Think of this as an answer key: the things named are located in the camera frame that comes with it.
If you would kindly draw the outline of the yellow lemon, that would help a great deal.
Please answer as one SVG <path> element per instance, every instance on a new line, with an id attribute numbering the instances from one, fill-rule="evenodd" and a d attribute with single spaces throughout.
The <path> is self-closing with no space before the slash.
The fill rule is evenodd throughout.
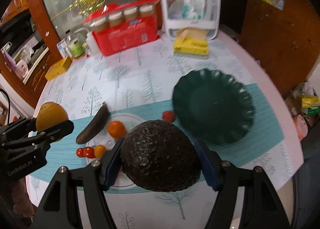
<path id="1" fill-rule="evenodd" d="M 40 107 L 36 118 L 37 133 L 39 134 L 68 119 L 68 114 L 61 105 L 55 102 L 46 102 Z"/>

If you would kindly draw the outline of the dark cucumber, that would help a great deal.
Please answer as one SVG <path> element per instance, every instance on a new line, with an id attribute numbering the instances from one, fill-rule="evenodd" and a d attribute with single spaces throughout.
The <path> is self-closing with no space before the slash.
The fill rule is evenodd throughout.
<path id="1" fill-rule="evenodd" d="M 76 137 L 76 143 L 82 145 L 93 139 L 106 126 L 110 115 L 106 102 L 103 102 L 90 123 Z"/>

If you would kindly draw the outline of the small yellow-orange tomato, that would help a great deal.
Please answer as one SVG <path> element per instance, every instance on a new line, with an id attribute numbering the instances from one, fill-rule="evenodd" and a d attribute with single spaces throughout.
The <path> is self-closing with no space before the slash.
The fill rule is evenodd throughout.
<path id="1" fill-rule="evenodd" d="M 107 148 L 104 145 L 97 145 L 94 149 L 94 155 L 97 159 L 100 159 L 106 151 Z"/>

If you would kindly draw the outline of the orange mandarin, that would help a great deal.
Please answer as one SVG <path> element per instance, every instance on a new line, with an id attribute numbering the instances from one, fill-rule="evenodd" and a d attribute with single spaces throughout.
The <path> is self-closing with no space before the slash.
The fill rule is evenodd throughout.
<path id="1" fill-rule="evenodd" d="M 112 121 L 107 127 L 107 131 L 110 136 L 114 139 L 124 137 L 126 135 L 126 128 L 124 124 L 120 121 Z"/>

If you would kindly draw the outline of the dark avocado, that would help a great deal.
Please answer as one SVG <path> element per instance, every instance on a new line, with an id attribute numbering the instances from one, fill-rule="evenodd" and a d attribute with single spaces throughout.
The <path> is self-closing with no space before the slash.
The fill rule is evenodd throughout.
<path id="1" fill-rule="evenodd" d="M 190 139 L 161 120 L 134 127 L 121 145 L 122 171 L 137 186 L 154 192 L 176 192 L 195 184 L 201 162 Z"/>

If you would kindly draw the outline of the red cherry tomato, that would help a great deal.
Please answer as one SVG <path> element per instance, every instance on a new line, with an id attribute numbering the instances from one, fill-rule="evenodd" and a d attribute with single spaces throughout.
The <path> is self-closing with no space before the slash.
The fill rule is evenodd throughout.
<path id="1" fill-rule="evenodd" d="M 173 111 L 164 111 L 162 113 L 162 120 L 165 122 L 172 123 L 175 121 L 175 113 Z"/>

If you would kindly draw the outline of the small red tomato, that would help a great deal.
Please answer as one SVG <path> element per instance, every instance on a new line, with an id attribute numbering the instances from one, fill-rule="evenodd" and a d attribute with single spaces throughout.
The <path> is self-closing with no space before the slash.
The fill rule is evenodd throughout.
<path id="1" fill-rule="evenodd" d="M 76 150 L 76 156 L 79 158 L 83 158 L 84 157 L 84 149 L 83 148 L 78 148 Z"/>

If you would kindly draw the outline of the yellow small box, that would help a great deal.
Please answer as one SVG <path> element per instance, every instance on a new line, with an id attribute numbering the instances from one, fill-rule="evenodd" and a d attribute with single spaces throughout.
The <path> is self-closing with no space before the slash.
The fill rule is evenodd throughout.
<path id="1" fill-rule="evenodd" d="M 53 64 L 49 69 L 48 72 L 45 75 L 45 78 L 48 81 L 51 81 L 58 76 L 66 73 L 72 63 L 72 60 L 70 57 L 65 57 L 62 60 L 58 61 L 57 63 Z"/>

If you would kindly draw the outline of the green label bottle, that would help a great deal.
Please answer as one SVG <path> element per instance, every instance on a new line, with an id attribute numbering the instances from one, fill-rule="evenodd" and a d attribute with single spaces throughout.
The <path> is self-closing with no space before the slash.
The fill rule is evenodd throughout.
<path id="1" fill-rule="evenodd" d="M 83 39 L 77 33 L 72 33 L 70 30 L 66 32 L 66 43 L 69 51 L 74 58 L 84 55 L 85 50 L 83 48 Z"/>

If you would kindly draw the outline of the dark green scalloped plate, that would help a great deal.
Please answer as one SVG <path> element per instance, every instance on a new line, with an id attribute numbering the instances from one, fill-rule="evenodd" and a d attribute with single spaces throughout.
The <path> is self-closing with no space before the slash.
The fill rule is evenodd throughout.
<path id="1" fill-rule="evenodd" d="M 253 126 L 253 99 L 243 83 L 219 70 L 192 70 L 172 91 L 182 127 L 212 145 L 240 141 Z"/>

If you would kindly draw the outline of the red packaged box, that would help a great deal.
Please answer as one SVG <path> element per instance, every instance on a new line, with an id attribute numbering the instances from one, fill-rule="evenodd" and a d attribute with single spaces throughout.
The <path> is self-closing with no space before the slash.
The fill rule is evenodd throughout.
<path id="1" fill-rule="evenodd" d="M 153 42 L 157 32 L 156 5 L 160 0 L 139 0 L 125 5 L 109 4 L 91 13 L 84 25 L 104 56 Z"/>

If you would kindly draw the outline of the yellow tissue pack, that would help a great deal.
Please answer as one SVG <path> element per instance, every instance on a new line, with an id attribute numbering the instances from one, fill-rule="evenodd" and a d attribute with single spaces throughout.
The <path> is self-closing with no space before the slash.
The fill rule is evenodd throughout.
<path id="1" fill-rule="evenodd" d="M 178 56 L 208 59 L 209 46 L 206 39 L 208 31 L 200 28 L 182 28 L 176 32 L 174 54 Z"/>

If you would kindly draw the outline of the white clear storage case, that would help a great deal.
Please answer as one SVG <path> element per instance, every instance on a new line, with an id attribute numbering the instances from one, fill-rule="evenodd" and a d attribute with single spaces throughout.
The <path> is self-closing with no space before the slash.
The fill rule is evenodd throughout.
<path id="1" fill-rule="evenodd" d="M 174 40 L 180 29 L 199 28 L 212 40 L 219 29 L 220 7 L 221 0 L 161 0 L 164 31 Z"/>

